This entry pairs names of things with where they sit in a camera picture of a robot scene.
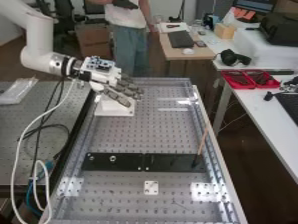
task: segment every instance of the blue jeans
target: blue jeans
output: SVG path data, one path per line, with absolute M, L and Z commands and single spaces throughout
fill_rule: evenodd
M 113 25 L 115 65 L 130 76 L 147 76 L 146 29 Z

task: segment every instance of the small white block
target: small white block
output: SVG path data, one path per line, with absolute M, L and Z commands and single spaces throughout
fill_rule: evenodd
M 143 183 L 143 194 L 158 195 L 158 181 L 145 181 Z

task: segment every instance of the cardboard box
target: cardboard box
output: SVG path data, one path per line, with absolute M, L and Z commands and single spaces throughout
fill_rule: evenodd
M 109 46 L 109 30 L 98 24 L 78 25 L 75 34 L 83 57 L 99 56 L 103 59 L 111 59 Z
M 232 39 L 234 32 L 234 26 L 226 26 L 222 23 L 216 23 L 214 33 L 220 39 Z

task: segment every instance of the person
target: person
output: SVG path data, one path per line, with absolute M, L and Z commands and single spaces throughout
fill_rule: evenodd
M 146 25 L 151 25 L 149 0 L 89 0 L 105 6 L 111 24 L 115 66 L 130 76 L 146 76 L 149 70 Z

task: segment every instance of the keyboard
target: keyboard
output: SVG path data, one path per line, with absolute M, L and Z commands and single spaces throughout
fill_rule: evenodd
M 191 48 L 194 46 L 192 38 L 186 31 L 167 33 L 173 48 Z
M 292 121 L 298 125 L 298 94 L 276 94 L 275 95 L 280 105 L 283 106 Z

